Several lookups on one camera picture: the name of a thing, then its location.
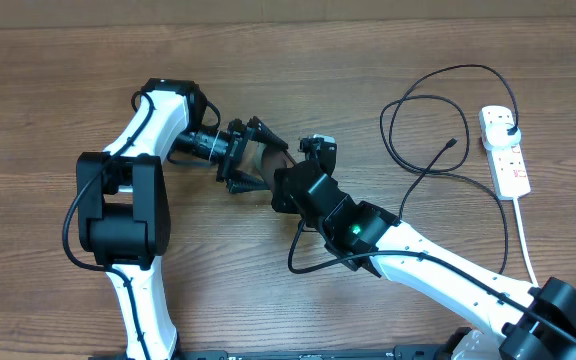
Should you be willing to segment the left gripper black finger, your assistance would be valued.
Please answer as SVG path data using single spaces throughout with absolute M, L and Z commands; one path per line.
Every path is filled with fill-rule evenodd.
M 240 170 L 234 170 L 226 179 L 226 187 L 231 194 L 269 190 L 269 185 L 263 180 Z
M 258 117 L 252 117 L 247 123 L 248 138 L 251 141 L 258 142 L 265 145 L 270 145 L 279 148 L 280 150 L 287 150 L 288 144 L 280 137 L 275 135 Z

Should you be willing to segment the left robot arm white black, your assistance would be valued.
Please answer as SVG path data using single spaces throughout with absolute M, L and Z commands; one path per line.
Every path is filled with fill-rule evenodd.
M 110 280 L 126 331 L 121 358 L 180 359 L 163 281 L 171 235 L 165 162 L 176 152 L 203 159 L 216 166 L 216 179 L 229 192 L 244 193 L 268 187 L 240 170 L 247 145 L 288 146 L 257 118 L 233 120 L 226 130 L 205 125 L 205 112 L 216 107 L 193 81 L 151 78 L 132 95 L 131 106 L 134 116 L 119 137 L 77 160 L 77 194 L 62 245 L 77 267 Z

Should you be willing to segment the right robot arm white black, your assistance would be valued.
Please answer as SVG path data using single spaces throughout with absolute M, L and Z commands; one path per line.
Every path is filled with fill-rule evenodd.
M 469 322 L 444 345 L 448 359 L 576 359 L 576 289 L 557 278 L 543 286 L 489 271 L 433 243 L 399 216 L 356 203 L 332 177 L 336 144 L 302 140 L 302 162 L 283 150 L 260 152 L 272 207 L 301 217 L 324 240 L 332 260 L 413 288 Z

